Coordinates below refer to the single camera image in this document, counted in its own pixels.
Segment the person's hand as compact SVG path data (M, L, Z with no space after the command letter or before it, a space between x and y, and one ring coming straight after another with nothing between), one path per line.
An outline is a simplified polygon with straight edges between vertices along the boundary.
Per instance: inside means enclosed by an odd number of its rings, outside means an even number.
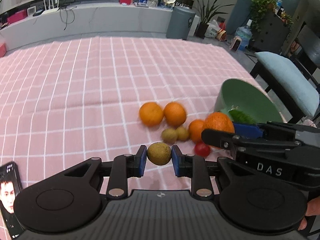
M312 199L308 202L308 208L306 211L306 217L320 215L320 197ZM307 226L307 221L303 218L298 230L304 230Z

